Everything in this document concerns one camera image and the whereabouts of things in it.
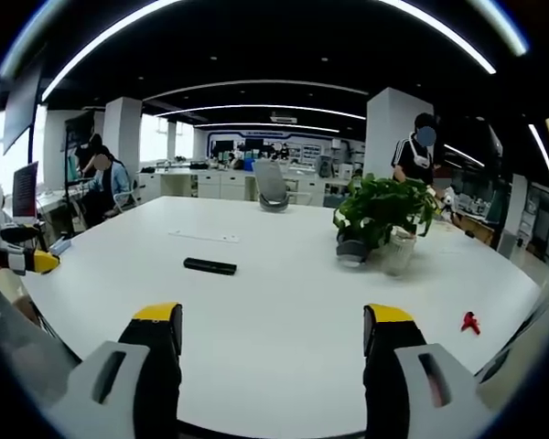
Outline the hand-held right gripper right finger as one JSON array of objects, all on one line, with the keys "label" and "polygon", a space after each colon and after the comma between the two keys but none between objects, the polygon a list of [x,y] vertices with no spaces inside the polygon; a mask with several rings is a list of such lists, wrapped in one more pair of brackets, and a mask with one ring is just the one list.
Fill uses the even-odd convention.
[{"label": "hand-held right gripper right finger", "polygon": [[479,438],[492,412],[478,382],[413,317],[388,305],[363,308],[367,438]]}]

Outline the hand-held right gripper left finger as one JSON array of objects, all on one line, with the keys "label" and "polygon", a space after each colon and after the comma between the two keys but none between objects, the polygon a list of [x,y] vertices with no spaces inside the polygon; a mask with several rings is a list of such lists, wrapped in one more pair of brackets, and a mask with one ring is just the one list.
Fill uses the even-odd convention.
[{"label": "hand-held right gripper left finger", "polygon": [[70,373],[49,419],[64,438],[177,438],[182,305],[138,311]]}]

